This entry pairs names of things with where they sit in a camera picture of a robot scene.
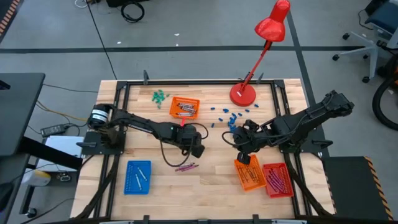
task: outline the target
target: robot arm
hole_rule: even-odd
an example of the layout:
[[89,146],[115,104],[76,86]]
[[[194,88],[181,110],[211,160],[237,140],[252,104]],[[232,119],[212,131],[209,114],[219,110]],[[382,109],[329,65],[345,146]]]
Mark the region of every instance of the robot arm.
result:
[[329,118],[351,114],[353,107],[354,104],[342,93],[333,90],[326,94],[322,102],[297,114],[279,116],[262,125],[248,119],[233,135],[233,146],[239,151],[238,160],[243,164],[249,164],[249,154],[266,146],[288,144],[299,147],[311,130]]
[[199,158],[205,150],[201,145],[201,134],[190,124],[181,126],[171,122],[158,123],[117,109],[111,104],[94,105],[88,127],[101,133],[102,143],[109,147],[117,144],[119,129],[125,131],[126,127],[130,127],[150,133],[161,142],[177,146],[184,156],[190,153]]

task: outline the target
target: yellow cable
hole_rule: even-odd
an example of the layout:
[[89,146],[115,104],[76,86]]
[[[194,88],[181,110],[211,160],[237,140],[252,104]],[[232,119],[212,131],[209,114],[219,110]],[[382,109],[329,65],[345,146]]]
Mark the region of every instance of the yellow cable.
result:
[[78,121],[87,121],[87,119],[77,118],[77,117],[72,116],[72,115],[69,115],[69,114],[65,114],[65,113],[61,113],[61,112],[58,112],[58,111],[54,111],[54,110],[48,109],[48,108],[47,108],[46,106],[44,106],[39,100],[37,100],[37,102],[38,102],[38,104],[39,104],[40,106],[42,106],[44,109],[46,109],[46,110],[49,111],[49,112],[53,112],[53,113],[56,113],[56,114],[59,114],[59,115],[64,115],[64,116],[67,116],[67,117],[69,117],[69,118],[71,118],[71,119],[75,119],[75,120],[78,120]]

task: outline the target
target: lamp shade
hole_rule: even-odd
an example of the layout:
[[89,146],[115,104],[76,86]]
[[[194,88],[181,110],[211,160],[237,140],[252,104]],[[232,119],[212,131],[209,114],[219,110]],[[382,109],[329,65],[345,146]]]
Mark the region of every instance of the lamp shade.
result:
[[289,9],[290,3],[288,0],[278,0],[272,9],[271,15],[258,23],[254,31],[268,41],[283,41],[285,39],[284,20]]

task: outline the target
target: concrete floor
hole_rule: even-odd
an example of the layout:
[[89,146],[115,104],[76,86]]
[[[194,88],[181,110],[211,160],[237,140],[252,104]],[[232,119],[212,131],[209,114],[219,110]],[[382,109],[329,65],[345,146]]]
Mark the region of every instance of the concrete floor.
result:
[[[94,91],[100,80],[113,79],[104,53],[81,53],[78,50],[56,53],[57,49],[102,48],[88,9],[79,9],[73,2],[25,1],[0,43],[0,50],[49,49],[52,53],[0,54],[0,72],[43,72],[47,84]],[[274,3],[274,0],[150,0],[142,3],[146,14],[137,24],[128,24],[117,9],[107,7],[106,1],[93,5],[92,10],[106,47],[241,46],[264,44],[253,28],[268,15]],[[351,30],[371,36],[368,30],[358,25],[357,15],[368,1],[349,0],[338,4],[334,0],[291,0],[291,4],[298,42],[302,47],[356,45],[341,38]],[[286,39],[275,46],[286,48],[270,51],[258,70],[264,72],[264,78],[306,80],[309,77],[317,101],[335,89],[354,102],[356,107],[352,115],[323,125],[326,138],[335,142],[329,148],[330,154],[371,157],[390,208],[397,214],[398,179],[394,175],[398,170],[397,133],[381,125],[371,111],[371,98],[382,80],[376,77],[363,84],[361,79],[368,74],[369,61],[358,56],[341,57],[334,62],[331,56],[335,51],[304,51],[308,77],[303,79],[303,67],[300,67],[294,49],[289,48],[294,46],[295,37],[290,32],[292,24],[285,21],[285,25]],[[245,76],[259,51],[156,52],[152,49],[151,52],[112,52],[109,56],[119,79],[141,79],[143,69],[148,71],[151,79],[237,78]],[[47,86],[43,87],[39,97],[49,108],[81,118],[89,115],[95,99],[94,93],[75,93]],[[385,108],[397,116],[396,109],[396,104],[391,103]],[[40,129],[65,122],[59,115],[36,108],[29,124]],[[71,129],[68,134],[73,135],[75,131]],[[25,135],[41,141],[41,137],[29,129]],[[32,206],[40,213],[74,197],[74,193],[75,184],[38,188]],[[21,197],[18,196],[10,223],[27,220],[17,214]],[[32,223],[66,220],[71,206],[72,202],[64,203]]]

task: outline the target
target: blue tray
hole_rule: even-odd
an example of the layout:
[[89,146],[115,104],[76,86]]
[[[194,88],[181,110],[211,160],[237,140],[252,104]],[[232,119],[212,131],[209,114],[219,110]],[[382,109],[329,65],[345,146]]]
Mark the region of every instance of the blue tray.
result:
[[[144,173],[147,181],[141,176],[138,171],[138,167]],[[150,187],[150,172],[151,166],[150,161],[129,161],[126,169],[126,180],[124,182],[124,194],[125,195],[147,195]],[[137,183],[138,176],[139,182],[141,183],[142,190],[139,189]]]

